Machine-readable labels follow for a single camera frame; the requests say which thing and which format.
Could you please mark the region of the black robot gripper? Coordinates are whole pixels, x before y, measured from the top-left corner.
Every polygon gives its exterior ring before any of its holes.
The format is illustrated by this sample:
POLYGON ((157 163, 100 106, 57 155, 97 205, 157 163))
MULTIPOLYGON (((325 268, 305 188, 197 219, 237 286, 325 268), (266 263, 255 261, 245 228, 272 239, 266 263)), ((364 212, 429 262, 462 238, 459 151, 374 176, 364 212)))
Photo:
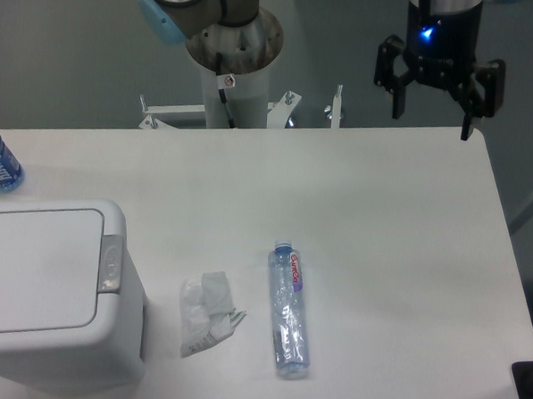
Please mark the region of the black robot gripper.
POLYGON ((461 141, 473 122, 493 118, 504 103, 506 62, 476 61, 483 0, 408 0, 406 46, 398 36, 378 48, 374 83, 392 96, 392 117, 405 109, 405 89, 414 80, 446 90, 464 112, 461 141), (408 71, 397 76, 396 58, 404 53, 408 71))

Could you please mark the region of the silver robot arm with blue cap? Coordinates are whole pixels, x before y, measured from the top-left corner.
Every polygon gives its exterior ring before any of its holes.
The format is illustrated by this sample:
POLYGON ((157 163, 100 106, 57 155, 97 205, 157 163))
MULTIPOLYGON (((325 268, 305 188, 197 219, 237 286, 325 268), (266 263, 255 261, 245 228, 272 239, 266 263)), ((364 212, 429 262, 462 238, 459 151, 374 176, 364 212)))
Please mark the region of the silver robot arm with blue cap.
MULTIPOLYGON (((153 33, 183 45, 200 70, 204 117, 210 129, 281 129, 297 97, 268 103, 271 66, 284 36, 260 0, 138 0, 153 33)), ((476 119, 492 118, 504 103, 505 62, 476 58, 483 0, 407 0, 407 32, 377 51, 374 82, 392 96, 392 115, 404 113, 412 83, 445 91, 463 110, 461 138, 476 119)))

